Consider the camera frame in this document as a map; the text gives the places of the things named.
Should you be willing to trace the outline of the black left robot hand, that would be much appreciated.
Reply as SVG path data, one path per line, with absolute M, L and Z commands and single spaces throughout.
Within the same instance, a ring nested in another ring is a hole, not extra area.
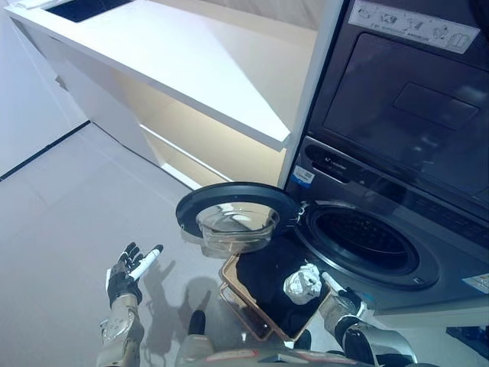
M 143 255 L 135 242 L 125 247 L 117 262 L 108 270 L 105 278 L 105 287 L 109 299 L 109 306 L 122 296 L 132 295 L 137 305 L 142 301 L 139 288 L 139 278 L 156 261 L 163 252 L 162 245 L 155 245 L 146 255 Z

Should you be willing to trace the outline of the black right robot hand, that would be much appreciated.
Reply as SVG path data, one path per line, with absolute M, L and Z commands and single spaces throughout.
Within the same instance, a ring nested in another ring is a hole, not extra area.
M 361 317 L 367 309 L 366 303 L 349 287 L 343 288 L 329 273 L 324 271 L 321 278 L 333 290 L 334 294 L 342 297 L 353 305 L 354 315 Z

